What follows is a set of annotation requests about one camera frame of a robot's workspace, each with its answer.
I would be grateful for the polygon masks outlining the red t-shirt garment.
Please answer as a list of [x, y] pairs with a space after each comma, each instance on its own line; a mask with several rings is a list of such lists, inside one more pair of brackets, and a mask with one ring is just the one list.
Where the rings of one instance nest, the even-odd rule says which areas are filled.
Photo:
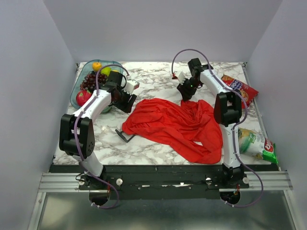
[[216, 164], [221, 160], [222, 132], [213, 107], [204, 100], [177, 105], [160, 98], [144, 99], [122, 124], [122, 130], [169, 145], [192, 163]]

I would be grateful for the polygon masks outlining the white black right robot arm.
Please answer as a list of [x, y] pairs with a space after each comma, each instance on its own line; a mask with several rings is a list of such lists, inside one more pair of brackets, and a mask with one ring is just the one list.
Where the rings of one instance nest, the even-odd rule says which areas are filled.
[[224, 159], [222, 164], [221, 183], [230, 188], [244, 178], [244, 167], [240, 160], [238, 124], [242, 116], [242, 96], [219, 79], [210, 64], [201, 64], [198, 58], [188, 62], [191, 77], [183, 73], [177, 76], [183, 101], [188, 101], [198, 87], [206, 85], [216, 96], [213, 116], [221, 128], [223, 137]]

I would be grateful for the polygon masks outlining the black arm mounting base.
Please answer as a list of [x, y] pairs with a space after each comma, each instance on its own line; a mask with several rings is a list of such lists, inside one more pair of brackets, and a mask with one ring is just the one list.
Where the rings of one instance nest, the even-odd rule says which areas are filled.
[[102, 181], [77, 165], [53, 165], [50, 173], [61, 182], [76, 183], [75, 191], [89, 192], [96, 204], [106, 201], [220, 199], [234, 200], [239, 190], [248, 188], [243, 168], [227, 175], [221, 165], [107, 165]]

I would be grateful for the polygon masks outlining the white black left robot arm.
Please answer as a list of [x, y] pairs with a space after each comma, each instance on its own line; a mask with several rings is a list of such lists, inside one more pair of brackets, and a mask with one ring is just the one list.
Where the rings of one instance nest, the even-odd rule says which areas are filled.
[[107, 80], [95, 81], [98, 88], [94, 90], [86, 103], [73, 114], [64, 114], [60, 121], [59, 149], [72, 156], [81, 166], [92, 174], [90, 184], [95, 189], [102, 189], [106, 185], [103, 175], [104, 167], [94, 154], [94, 121], [101, 112], [109, 107], [130, 113], [136, 95], [133, 91], [139, 88], [139, 82], [128, 80], [119, 72], [110, 72]]

